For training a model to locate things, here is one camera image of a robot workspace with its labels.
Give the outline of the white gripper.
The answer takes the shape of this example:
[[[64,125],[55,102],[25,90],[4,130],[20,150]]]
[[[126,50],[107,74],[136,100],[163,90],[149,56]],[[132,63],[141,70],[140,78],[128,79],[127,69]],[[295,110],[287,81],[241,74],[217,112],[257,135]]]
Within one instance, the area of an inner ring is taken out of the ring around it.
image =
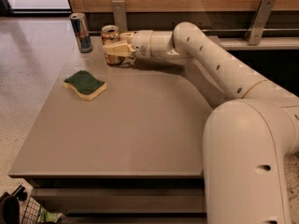
[[[152,34],[152,30],[121,33],[121,41],[126,42],[105,44],[103,46],[104,53],[121,57],[130,57],[135,54],[136,58],[149,59],[151,57],[150,41]]]

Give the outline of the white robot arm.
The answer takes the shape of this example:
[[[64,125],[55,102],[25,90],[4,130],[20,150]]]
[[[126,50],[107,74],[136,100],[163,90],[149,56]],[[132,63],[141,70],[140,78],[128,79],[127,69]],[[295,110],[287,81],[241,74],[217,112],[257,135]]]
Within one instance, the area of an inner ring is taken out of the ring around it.
[[[224,96],[203,133],[208,224],[292,224],[284,158],[299,149],[299,98],[214,43],[196,25],[123,33],[108,55],[205,67]]]

